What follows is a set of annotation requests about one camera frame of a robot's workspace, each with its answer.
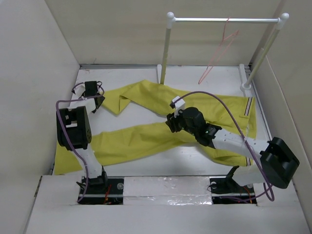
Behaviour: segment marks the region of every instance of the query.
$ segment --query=screw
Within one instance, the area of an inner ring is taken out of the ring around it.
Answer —
[[[216,189],[216,182],[214,182],[214,181],[211,182],[211,183],[210,183],[210,186],[211,186],[212,189]]]
[[[123,189],[123,183],[119,183],[119,184],[117,185],[117,189],[119,189],[119,190]]]

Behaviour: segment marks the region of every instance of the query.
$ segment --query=black clamp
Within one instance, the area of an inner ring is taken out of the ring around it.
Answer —
[[[100,81],[86,81],[84,83],[85,91],[82,93],[82,97],[88,98],[88,97],[93,97],[93,96],[98,96],[94,98],[94,102],[96,104],[96,109],[92,111],[92,113],[95,113],[97,109],[101,106],[101,104],[104,102],[105,97],[100,96],[99,93],[99,83]]]
[[[198,143],[211,148],[215,148],[212,142],[215,134],[222,129],[220,126],[206,123],[203,114],[196,107],[179,110],[176,117],[174,113],[168,114],[166,124],[172,133],[184,130],[195,136]]]

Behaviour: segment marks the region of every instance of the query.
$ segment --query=horizontal bar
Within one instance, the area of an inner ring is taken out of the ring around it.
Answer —
[[[244,192],[242,191],[242,193],[239,193],[239,194],[238,194],[238,193],[230,193],[230,194],[212,194],[211,197],[215,197],[215,196],[221,196],[221,197],[222,197],[222,196],[242,196],[242,195],[243,195],[243,196],[249,196],[249,195],[250,195],[250,196],[255,196],[254,193],[247,193],[246,190],[245,190]]]
[[[235,18],[174,18],[174,22],[235,22],[235,23],[278,23],[276,19],[235,19]]]

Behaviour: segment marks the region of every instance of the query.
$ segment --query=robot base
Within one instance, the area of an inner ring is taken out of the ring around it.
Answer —
[[[236,197],[240,199],[253,198],[254,188],[242,187],[235,183],[232,179],[224,176],[211,177],[210,186],[208,190],[212,192],[213,204],[244,204],[229,197]],[[257,204],[256,199],[251,200],[252,204]]]
[[[108,178],[108,186],[99,189],[88,187],[84,198],[79,202],[81,205],[121,205],[123,204],[123,177]],[[80,188],[79,198],[84,188]]]

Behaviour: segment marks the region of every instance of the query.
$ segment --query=red wire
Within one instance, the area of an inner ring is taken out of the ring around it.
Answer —
[[[250,199],[250,203],[252,204],[253,202],[252,202],[252,197],[250,196],[250,192],[249,192],[249,190],[247,189],[247,188],[245,188],[245,187],[243,187],[247,192],[248,192],[248,195],[249,195],[249,199]]]
[[[204,71],[204,73],[201,75],[198,84],[200,84],[205,77],[210,73],[210,71],[213,69],[213,67],[215,65],[212,66],[212,63],[215,61],[215,56],[217,55],[218,51],[221,49],[221,46],[223,44],[223,42],[225,42],[227,39],[229,39],[230,37],[233,37],[232,40],[230,41],[230,43],[227,45],[227,47],[224,49],[224,51],[222,52],[222,54],[218,57],[218,59],[215,62],[219,62],[219,60],[221,59],[221,57],[227,52],[227,50],[229,49],[229,47],[231,46],[231,44],[233,43],[234,39],[236,38],[239,30],[236,30],[234,33],[230,34],[229,36],[225,37],[225,29],[226,29],[226,25],[229,21],[230,17],[226,20],[225,24],[224,24],[224,28],[223,28],[223,34],[222,34],[222,41],[220,42],[218,48],[216,49],[216,51],[214,52],[214,55],[212,56],[212,58],[210,59],[206,70]]]
[[[107,192],[106,192],[106,194],[105,194],[105,200],[104,200],[104,204],[106,203],[106,201],[108,200],[108,198],[107,198],[107,195],[109,194],[109,191],[110,191],[110,189],[111,189],[111,184],[109,185],[109,187],[108,187],[108,190],[107,190]]]

